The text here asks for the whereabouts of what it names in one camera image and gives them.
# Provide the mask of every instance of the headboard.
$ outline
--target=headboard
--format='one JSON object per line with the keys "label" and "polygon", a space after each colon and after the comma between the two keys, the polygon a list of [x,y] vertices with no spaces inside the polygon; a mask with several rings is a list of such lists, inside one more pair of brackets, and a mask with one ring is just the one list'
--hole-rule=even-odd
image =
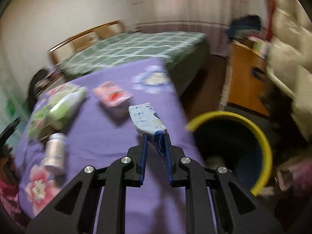
{"label": "headboard", "polygon": [[80,52],[93,44],[97,43],[100,39],[106,39],[119,33],[124,33],[125,27],[119,20],[106,23],[79,33],[62,43],[56,45],[48,51],[54,65],[71,57],[77,52]]}

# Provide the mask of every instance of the yellow trash can rim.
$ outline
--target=yellow trash can rim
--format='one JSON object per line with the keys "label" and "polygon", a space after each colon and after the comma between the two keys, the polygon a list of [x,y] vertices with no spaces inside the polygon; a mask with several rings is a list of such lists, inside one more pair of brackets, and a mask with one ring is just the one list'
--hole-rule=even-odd
{"label": "yellow trash can rim", "polygon": [[257,182],[250,189],[250,192],[254,196],[258,196],[260,191],[268,183],[269,178],[271,176],[271,171],[272,171],[273,157],[272,157],[272,151],[271,151],[271,147],[268,142],[268,139],[264,135],[263,131],[256,124],[254,124],[251,120],[241,115],[238,115],[236,113],[226,112],[226,111],[222,111],[222,112],[214,111],[214,112],[201,114],[195,117],[194,119],[192,119],[186,125],[186,129],[191,132],[194,132],[201,124],[203,124],[207,120],[214,119],[214,118],[230,118],[231,120],[239,122],[243,124],[244,126],[246,126],[258,140],[261,151],[262,151],[262,168],[261,168],[261,173]]}

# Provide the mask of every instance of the brown floor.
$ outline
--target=brown floor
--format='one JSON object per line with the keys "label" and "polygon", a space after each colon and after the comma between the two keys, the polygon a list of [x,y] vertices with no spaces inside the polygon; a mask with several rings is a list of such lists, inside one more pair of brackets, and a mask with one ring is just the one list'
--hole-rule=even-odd
{"label": "brown floor", "polygon": [[182,94],[180,100],[188,120],[218,109],[226,67],[226,58],[210,55],[207,63]]}

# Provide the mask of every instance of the triangular cutout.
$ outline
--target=triangular cutout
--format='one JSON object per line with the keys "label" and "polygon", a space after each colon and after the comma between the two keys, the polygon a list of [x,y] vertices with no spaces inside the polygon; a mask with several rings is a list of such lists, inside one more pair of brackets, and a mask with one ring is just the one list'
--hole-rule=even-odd
{"label": "triangular cutout", "polygon": [[56,205],[55,210],[71,215],[82,187],[82,182],[78,182]]}
{"label": "triangular cutout", "polygon": [[233,182],[229,182],[229,187],[239,214],[243,215],[255,210],[255,205],[246,195],[244,195],[241,189],[239,189]]}

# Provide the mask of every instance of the metal bolt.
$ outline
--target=metal bolt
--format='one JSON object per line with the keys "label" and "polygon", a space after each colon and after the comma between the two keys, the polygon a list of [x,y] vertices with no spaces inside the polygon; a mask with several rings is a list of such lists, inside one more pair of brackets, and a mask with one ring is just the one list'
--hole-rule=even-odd
{"label": "metal bolt", "polygon": [[181,158],[181,162],[182,163],[190,163],[191,159],[189,159],[189,158]]}
{"label": "metal bolt", "polygon": [[85,167],[84,171],[85,171],[85,173],[91,173],[94,171],[94,168],[92,166],[87,166],[87,167]]}
{"label": "metal bolt", "polygon": [[220,167],[218,167],[218,172],[221,173],[221,174],[227,173],[227,168],[223,167],[223,166],[220,166]]}
{"label": "metal bolt", "polygon": [[121,162],[123,162],[123,163],[130,163],[130,161],[131,161],[131,158],[129,158],[129,157],[123,157],[121,159]]}

